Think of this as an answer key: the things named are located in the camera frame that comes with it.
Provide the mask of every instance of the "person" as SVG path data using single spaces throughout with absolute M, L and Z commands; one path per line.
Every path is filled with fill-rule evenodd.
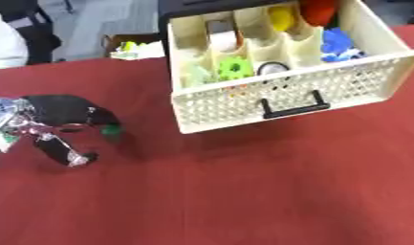
M 0 69 L 26 65 L 28 47 L 25 39 L 5 23 L 0 14 Z

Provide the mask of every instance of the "white container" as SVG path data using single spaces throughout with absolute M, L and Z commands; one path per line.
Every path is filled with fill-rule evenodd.
M 244 17 L 235 17 L 241 32 L 251 30 L 255 35 L 255 29 L 250 29 L 249 22 L 253 21 L 257 26 L 259 24 L 248 13 L 256 14 L 265 8 L 243 10 L 246 11 L 245 15 L 241 15 Z M 183 18 L 194 20 L 188 25 L 182 19 L 171 21 L 168 31 L 172 105 L 181 132 L 194 133 L 261 123 L 390 99 L 414 68 L 414 50 L 408 48 L 360 0 L 342 0 L 338 14 L 340 27 L 368 57 L 304 67 L 297 65 L 291 56 L 279 52 L 282 45 L 288 43 L 272 38 L 271 42 L 259 45 L 250 41 L 255 36 L 249 35 L 246 36 L 246 52 L 255 68 L 262 62 L 281 61 L 291 63 L 292 70 L 193 88 L 184 88 L 181 76 L 181 64 L 185 62 L 181 51 L 192 47 L 179 45 L 181 41 L 178 40 L 202 34 L 205 31 L 203 16 Z M 266 34 L 259 31 L 259 38 L 268 39 L 271 36 L 270 27 L 266 26 L 262 30 L 266 30 Z M 194 46 L 202 47 L 200 50 L 205 50 L 207 54 L 208 48 L 203 47 L 205 44 Z M 215 58 L 216 54 L 211 51 L 207 54 L 207 64 L 215 67 Z

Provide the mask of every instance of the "metal robotic arm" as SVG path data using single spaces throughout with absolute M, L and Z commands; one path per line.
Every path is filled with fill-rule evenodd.
M 85 126 L 119 127 L 116 116 L 88 100 L 70 95 L 0 98 L 0 154 L 9 152 L 21 137 L 50 158 L 67 167 L 94 162 L 96 152 L 80 153 L 61 139 L 58 132 L 78 132 Z

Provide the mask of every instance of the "red tablecloth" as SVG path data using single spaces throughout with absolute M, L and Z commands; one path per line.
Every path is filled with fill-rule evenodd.
M 398 33 L 414 47 L 414 26 Z M 0 71 L 0 96 L 70 93 L 128 133 L 71 135 L 66 169 L 28 139 L 0 162 L 0 245 L 414 245 L 414 74 L 393 100 L 179 133 L 164 59 Z

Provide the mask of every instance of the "green gear toy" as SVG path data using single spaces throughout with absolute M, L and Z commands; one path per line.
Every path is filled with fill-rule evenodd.
M 226 57 L 220 61 L 218 70 L 219 80 L 237 80 L 254 76 L 249 60 L 237 57 Z

